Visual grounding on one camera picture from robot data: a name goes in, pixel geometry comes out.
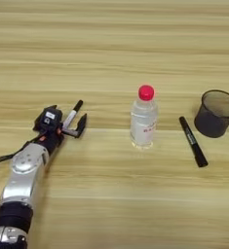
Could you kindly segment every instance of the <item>robotic arm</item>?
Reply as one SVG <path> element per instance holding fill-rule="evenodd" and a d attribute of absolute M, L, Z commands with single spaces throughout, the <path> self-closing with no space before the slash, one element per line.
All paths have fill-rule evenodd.
<path fill-rule="evenodd" d="M 69 129 L 82 104 L 80 100 L 63 123 L 62 112 L 56 105 L 44 109 L 33 128 L 39 135 L 14 155 L 11 176 L 0 197 L 0 249 L 27 248 L 38 183 L 64 135 L 79 138 L 84 131 L 87 114 L 75 130 Z"/>

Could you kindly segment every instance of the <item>clear plastic bottle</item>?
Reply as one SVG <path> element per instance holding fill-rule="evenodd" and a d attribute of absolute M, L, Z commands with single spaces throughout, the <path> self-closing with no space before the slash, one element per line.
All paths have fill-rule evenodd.
<path fill-rule="evenodd" d="M 153 133 L 157 122 L 158 108 L 151 86 L 141 86 L 138 99 L 131 111 L 131 137 L 138 148 L 149 148 L 153 145 Z"/>

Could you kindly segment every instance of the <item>black mesh cup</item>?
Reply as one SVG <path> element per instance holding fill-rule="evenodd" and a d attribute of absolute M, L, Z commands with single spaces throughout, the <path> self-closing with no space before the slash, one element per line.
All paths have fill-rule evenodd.
<path fill-rule="evenodd" d="M 220 137 L 229 125 L 229 93 L 213 89 L 204 93 L 195 119 L 196 128 L 205 136 Z"/>

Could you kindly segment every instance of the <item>pen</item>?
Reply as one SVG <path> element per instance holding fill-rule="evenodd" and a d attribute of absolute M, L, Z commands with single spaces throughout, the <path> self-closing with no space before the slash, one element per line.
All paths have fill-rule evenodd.
<path fill-rule="evenodd" d="M 182 126 L 182 129 L 185 132 L 188 142 L 192 148 L 192 151 L 195 155 L 196 163 L 198 164 L 199 167 L 207 166 L 209 163 L 207 162 L 198 142 L 196 141 L 196 138 L 192 130 L 190 129 L 186 119 L 184 117 L 180 117 L 179 121 Z"/>

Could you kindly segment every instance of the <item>red bottle cap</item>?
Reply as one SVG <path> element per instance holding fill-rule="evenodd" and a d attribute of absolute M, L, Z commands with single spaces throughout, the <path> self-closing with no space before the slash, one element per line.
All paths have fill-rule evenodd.
<path fill-rule="evenodd" d="M 139 98 L 144 101 L 150 101 L 154 97 L 154 89 L 151 86 L 143 85 L 139 88 Z"/>

